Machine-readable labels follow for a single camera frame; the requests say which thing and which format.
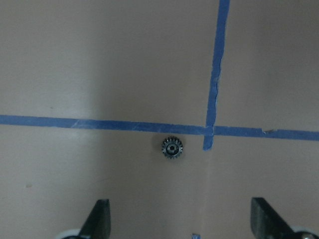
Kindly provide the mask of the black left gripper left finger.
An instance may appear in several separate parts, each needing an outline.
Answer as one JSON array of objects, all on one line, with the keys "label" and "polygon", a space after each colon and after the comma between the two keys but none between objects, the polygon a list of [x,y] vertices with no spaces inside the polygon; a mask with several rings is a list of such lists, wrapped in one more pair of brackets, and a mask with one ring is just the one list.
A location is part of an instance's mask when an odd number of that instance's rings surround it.
[{"label": "black left gripper left finger", "polygon": [[87,220],[80,229],[83,239],[108,239],[111,234],[111,212],[109,199],[96,202]]}]

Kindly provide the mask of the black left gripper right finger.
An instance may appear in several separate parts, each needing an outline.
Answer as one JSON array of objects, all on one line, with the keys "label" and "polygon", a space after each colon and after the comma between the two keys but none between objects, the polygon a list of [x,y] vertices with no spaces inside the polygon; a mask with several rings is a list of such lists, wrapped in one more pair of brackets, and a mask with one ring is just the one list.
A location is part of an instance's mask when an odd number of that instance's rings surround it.
[{"label": "black left gripper right finger", "polygon": [[295,232],[261,197],[251,199],[250,227],[256,239],[289,239]]}]

